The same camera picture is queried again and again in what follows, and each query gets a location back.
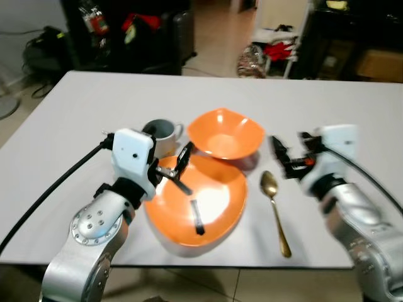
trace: orange bowl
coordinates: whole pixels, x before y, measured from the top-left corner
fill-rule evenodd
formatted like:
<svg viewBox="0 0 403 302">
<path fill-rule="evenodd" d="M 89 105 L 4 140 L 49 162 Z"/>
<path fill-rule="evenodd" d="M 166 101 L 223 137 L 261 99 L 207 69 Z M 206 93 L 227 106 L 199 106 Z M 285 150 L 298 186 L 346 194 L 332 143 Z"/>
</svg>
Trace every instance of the orange bowl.
<svg viewBox="0 0 403 302">
<path fill-rule="evenodd" d="M 188 127 L 188 135 L 197 149 L 213 157 L 241 159 L 257 151 L 264 130 L 250 118 L 220 108 L 199 116 Z"/>
<path fill-rule="evenodd" d="M 176 156 L 161 159 L 163 167 L 174 168 Z M 163 179 L 157 194 L 145 209 L 156 229 L 170 241 L 187 247 L 208 245 L 232 230 L 242 215 L 247 195 L 246 178 L 234 166 L 206 156 L 192 155 L 181 180 L 192 191 L 185 195 Z M 196 201 L 205 233 L 196 231 Z"/>
</svg>

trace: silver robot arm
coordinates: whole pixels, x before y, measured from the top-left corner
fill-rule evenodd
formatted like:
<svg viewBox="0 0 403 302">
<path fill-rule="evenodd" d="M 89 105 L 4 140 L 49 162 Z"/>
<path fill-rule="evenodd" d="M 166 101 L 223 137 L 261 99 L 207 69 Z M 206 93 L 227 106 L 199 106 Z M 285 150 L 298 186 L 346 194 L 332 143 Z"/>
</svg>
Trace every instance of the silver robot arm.
<svg viewBox="0 0 403 302">
<path fill-rule="evenodd" d="M 301 159 L 290 159 L 287 148 L 272 137 L 276 158 L 286 178 L 297 178 L 302 190 L 315 196 L 326 225 L 355 264 L 365 301 L 403 301 L 403 233 L 388 221 L 354 184 L 347 183 L 346 164 L 324 152 L 327 146 L 355 157 L 357 131 L 352 125 L 320 128 L 316 136 L 303 133 L 308 149 Z"/>
<path fill-rule="evenodd" d="M 114 134 L 117 180 L 112 186 L 103 184 L 94 200 L 73 217 L 67 240 L 43 277 L 42 302 L 101 301 L 112 258 L 125 243 L 135 210 L 154 197 L 162 177 L 191 194 L 179 178 L 193 144 L 182 149 L 173 170 L 157 166 L 155 145 L 155 138 L 146 133 L 122 129 Z"/>
</svg>

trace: floor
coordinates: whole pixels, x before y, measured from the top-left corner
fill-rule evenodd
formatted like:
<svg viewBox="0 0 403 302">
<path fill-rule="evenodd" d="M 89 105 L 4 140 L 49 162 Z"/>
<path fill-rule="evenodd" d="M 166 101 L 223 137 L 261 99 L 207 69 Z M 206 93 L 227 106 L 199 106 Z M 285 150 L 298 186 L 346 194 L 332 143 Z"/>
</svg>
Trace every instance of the floor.
<svg viewBox="0 0 403 302">
<path fill-rule="evenodd" d="M 186 76 L 236 77 L 236 60 L 254 26 L 253 9 L 228 12 L 227 0 L 196 3 L 198 56 Z M 40 103 L 32 86 L 21 93 L 21 106 L 0 121 L 0 147 Z M 40 283 L 10 266 L 0 267 L 0 301 L 38 301 Z M 160 296 L 170 302 L 322 301 L 358 302 L 361 294 L 352 271 L 238 269 L 113 269 L 105 302 L 134 302 Z"/>
</svg>

